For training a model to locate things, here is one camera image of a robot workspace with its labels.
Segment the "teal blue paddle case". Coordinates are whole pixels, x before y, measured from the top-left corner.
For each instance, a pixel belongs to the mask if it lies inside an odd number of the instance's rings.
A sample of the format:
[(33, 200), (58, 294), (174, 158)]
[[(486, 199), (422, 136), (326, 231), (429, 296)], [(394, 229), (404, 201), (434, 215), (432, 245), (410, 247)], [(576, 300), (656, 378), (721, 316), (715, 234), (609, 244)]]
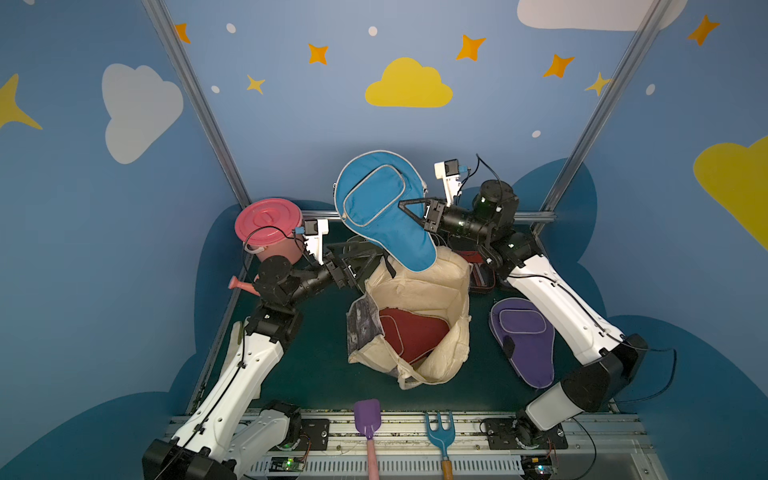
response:
[(422, 272), (437, 259), (434, 241), (418, 224), (426, 191), (426, 183), (406, 158), (374, 150), (344, 166), (333, 201), (347, 228), (382, 247), (408, 270)]

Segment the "black red paddle case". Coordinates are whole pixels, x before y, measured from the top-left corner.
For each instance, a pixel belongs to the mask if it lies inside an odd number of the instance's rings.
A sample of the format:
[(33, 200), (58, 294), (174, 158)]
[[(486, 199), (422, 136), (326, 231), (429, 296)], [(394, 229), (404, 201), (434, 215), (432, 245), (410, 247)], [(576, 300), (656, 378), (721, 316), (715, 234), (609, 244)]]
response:
[(486, 263), (484, 257), (476, 250), (456, 250), (470, 266), (469, 292), (484, 294), (496, 287), (496, 274)]

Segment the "cream canvas tote bag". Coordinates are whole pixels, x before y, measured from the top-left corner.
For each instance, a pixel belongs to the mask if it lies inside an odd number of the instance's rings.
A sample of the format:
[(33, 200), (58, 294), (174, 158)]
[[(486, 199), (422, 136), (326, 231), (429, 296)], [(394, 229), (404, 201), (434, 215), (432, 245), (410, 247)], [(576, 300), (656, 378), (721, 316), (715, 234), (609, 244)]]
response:
[(469, 356), (470, 265), (447, 247), (436, 253), (423, 272), (382, 259), (346, 315), (347, 361), (402, 390), (447, 383)]

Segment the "maroon red paddle case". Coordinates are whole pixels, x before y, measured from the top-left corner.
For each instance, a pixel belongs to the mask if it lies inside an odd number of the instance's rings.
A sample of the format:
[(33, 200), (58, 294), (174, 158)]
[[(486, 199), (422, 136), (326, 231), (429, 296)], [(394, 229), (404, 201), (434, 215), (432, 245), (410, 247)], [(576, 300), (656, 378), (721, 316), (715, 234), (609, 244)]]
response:
[(449, 333), (447, 321), (387, 308), (379, 311), (384, 339), (394, 352), (413, 365), (424, 360)]

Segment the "purple paddle case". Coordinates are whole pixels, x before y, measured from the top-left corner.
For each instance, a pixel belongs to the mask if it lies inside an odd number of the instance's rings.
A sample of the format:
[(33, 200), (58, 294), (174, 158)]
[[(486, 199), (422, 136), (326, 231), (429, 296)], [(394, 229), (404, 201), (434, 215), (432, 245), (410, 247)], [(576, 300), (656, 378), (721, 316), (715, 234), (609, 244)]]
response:
[(496, 302), (489, 326), (505, 358), (527, 385), (541, 390), (553, 384), (555, 329), (530, 300), (511, 297)]

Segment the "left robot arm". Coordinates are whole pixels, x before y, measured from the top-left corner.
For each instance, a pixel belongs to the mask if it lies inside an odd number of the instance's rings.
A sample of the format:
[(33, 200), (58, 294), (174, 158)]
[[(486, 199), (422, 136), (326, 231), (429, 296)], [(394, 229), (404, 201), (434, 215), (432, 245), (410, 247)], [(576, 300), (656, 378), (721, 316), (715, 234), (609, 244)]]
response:
[(245, 429), (238, 426), (303, 321), (298, 303), (332, 284), (360, 288), (387, 254), (368, 241), (329, 245), (305, 269), (283, 256), (259, 265), (251, 287), (260, 300), (241, 327), (234, 357), (205, 400), (168, 441), (157, 439), (142, 458), (147, 479), (242, 479), (271, 449), (300, 438), (298, 406), (271, 401)]

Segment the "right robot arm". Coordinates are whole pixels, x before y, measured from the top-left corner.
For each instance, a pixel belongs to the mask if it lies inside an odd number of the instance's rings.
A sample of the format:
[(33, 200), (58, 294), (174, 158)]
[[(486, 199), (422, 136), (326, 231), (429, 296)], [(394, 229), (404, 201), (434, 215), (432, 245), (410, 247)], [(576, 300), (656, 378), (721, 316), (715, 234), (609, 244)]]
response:
[(518, 205), (513, 188), (500, 180), (485, 181), (471, 209), (438, 198), (398, 203), (425, 231), (473, 241), (484, 262), (533, 303), (580, 362), (517, 413), (517, 437), (532, 445), (561, 422), (605, 406), (632, 382), (648, 345), (603, 319), (559, 276), (535, 239), (515, 229)]

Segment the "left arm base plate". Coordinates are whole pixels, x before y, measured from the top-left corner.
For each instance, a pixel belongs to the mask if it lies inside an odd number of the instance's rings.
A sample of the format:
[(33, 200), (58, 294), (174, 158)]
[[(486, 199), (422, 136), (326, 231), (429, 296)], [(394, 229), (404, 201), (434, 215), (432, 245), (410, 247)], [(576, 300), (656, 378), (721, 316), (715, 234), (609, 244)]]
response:
[(287, 452), (326, 451), (330, 439), (330, 420), (327, 418), (303, 418), (301, 428), (290, 433), (288, 441), (276, 447)]

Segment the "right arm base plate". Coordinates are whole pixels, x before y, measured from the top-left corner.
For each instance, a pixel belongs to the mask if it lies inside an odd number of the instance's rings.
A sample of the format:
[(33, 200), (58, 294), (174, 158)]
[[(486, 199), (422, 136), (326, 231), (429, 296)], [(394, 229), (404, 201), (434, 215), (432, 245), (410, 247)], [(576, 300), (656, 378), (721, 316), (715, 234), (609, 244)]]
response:
[(513, 417), (486, 418), (480, 424), (491, 450), (557, 450), (567, 449), (568, 442), (561, 424), (542, 431), (528, 420)]

